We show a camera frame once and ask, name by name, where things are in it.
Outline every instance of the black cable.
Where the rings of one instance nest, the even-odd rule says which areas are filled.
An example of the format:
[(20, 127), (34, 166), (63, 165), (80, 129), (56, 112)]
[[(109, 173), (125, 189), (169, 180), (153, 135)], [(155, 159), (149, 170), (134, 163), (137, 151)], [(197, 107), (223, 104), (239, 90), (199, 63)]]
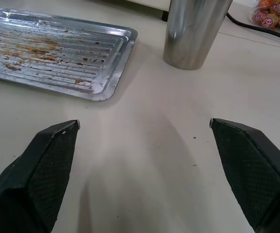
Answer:
[(231, 22), (233, 22), (234, 24), (237, 24), (241, 27), (249, 28), (249, 29), (256, 30), (256, 31), (259, 31), (259, 32), (262, 32), (262, 33), (268, 33), (268, 34), (275, 35), (275, 36), (280, 38), (280, 33), (278, 33), (278, 32), (239, 22), (236, 19), (234, 19), (229, 13), (227, 13), (226, 15), (231, 20)]

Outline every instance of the white tabletop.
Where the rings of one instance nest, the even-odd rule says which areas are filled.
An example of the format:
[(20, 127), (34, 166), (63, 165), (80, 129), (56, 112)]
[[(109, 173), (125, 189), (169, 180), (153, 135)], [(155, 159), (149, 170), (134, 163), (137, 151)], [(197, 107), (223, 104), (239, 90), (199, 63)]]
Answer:
[(280, 149), (280, 41), (225, 19), (204, 66), (179, 70), (162, 59), (161, 12), (113, 2), (0, 0), (4, 8), (139, 32), (108, 101), (0, 81), (0, 173), (38, 131), (79, 119), (53, 233), (116, 233), (117, 216), (120, 233), (252, 233), (225, 178), (209, 121), (219, 117), (260, 129)]

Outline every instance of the candy wrapper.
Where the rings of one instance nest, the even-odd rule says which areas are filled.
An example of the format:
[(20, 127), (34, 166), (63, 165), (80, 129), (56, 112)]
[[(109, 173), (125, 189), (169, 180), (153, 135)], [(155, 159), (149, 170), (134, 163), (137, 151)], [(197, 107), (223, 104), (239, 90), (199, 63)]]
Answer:
[(256, 1), (252, 22), (267, 29), (280, 28), (280, 0)]

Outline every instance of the baking tray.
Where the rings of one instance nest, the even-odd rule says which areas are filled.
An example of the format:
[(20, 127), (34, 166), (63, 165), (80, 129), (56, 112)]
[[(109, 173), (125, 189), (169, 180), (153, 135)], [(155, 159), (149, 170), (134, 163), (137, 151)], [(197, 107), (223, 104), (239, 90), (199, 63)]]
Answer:
[(0, 8), (0, 79), (88, 100), (107, 100), (137, 31)]

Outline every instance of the metal tumbler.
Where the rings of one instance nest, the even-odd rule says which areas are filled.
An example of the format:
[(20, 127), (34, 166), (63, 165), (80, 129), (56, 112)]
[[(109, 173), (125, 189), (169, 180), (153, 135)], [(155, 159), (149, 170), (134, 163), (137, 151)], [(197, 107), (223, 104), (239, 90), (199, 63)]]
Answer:
[(164, 60), (180, 69), (202, 67), (232, 0), (171, 0)]

